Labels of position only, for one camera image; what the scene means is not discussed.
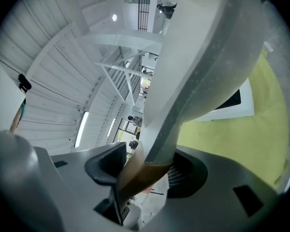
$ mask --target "white column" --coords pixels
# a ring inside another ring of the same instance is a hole
[[[158,0],[150,0],[148,10],[147,32],[153,32]]]

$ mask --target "white beam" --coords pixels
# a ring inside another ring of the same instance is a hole
[[[104,67],[107,67],[107,68],[112,68],[112,69],[124,71],[124,72],[129,73],[129,74],[138,75],[140,77],[147,78],[148,80],[151,80],[152,79],[152,76],[151,75],[147,75],[147,74],[144,74],[142,72],[138,72],[138,71],[135,71],[135,70],[131,70],[129,68],[125,68],[125,67],[121,67],[121,66],[117,66],[117,65],[97,63],[97,62],[95,64],[98,64],[98,65],[102,66],[103,68]]]
[[[128,69],[134,69],[135,65],[137,64],[140,57],[136,56],[132,59],[130,65],[128,66]]]
[[[133,103],[133,106],[135,106],[135,102],[134,102],[134,97],[133,97],[133,91],[132,91],[132,86],[131,86],[131,81],[130,81],[130,76],[127,72],[125,72],[125,75],[126,75],[126,80],[127,80],[127,83],[128,83],[128,88],[129,88],[129,93],[130,93],[130,96],[131,96],[131,99],[132,99],[132,103]]]
[[[125,58],[123,58],[123,59],[117,60],[117,61],[114,62],[113,64],[121,63],[122,61],[126,61],[126,60],[128,60],[128,59],[130,59],[130,58],[137,57],[137,56],[139,56],[139,55],[143,55],[144,53],[146,53],[146,52],[144,52],[144,51],[139,52],[139,53],[137,53],[137,54],[134,54],[134,55],[131,55],[131,56],[125,57]]]
[[[121,93],[119,92],[118,88],[116,87],[115,83],[113,82],[112,78],[110,77],[110,75],[108,74],[107,70],[101,65],[102,70],[104,71],[105,75],[107,76],[107,78],[111,81],[111,84],[113,85],[114,89],[116,90],[116,92],[118,93],[119,97],[125,101],[125,99],[122,97]]]
[[[39,66],[40,62],[44,58],[44,56],[48,53],[48,51],[56,44],[56,42],[64,36],[68,31],[71,31],[74,27],[74,23],[70,23],[65,26],[59,33],[57,33],[47,44],[43,47],[42,51],[37,55],[34,59],[33,63],[29,67],[26,78],[30,80],[33,77],[34,72],[36,71],[37,67]]]
[[[105,79],[106,79],[106,77],[102,76],[100,78],[100,80],[98,81],[98,84],[96,85],[96,87],[94,88],[94,90],[91,93],[91,96],[89,97],[89,100],[88,100],[87,105],[85,107],[85,112],[89,112],[90,111],[90,108],[92,107],[92,104],[94,103],[94,100],[97,97],[97,94],[101,90],[101,87],[102,87]]]
[[[164,39],[163,35],[156,33],[120,29],[108,31],[107,33],[91,33],[80,37],[78,40],[93,44],[125,46],[159,55]]]

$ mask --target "metal railing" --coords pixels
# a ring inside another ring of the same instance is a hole
[[[147,31],[150,0],[139,0],[138,30]]]

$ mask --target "white platform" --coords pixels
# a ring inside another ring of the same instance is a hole
[[[241,104],[213,110],[208,114],[199,117],[197,121],[209,121],[216,119],[238,118],[244,116],[253,116],[255,114],[253,97],[250,82],[247,79],[240,87]]]

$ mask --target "yellow-green floor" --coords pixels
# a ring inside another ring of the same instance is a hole
[[[233,159],[277,187],[286,168],[288,118],[280,85],[264,55],[249,77],[255,115],[190,121],[183,124],[178,144]]]

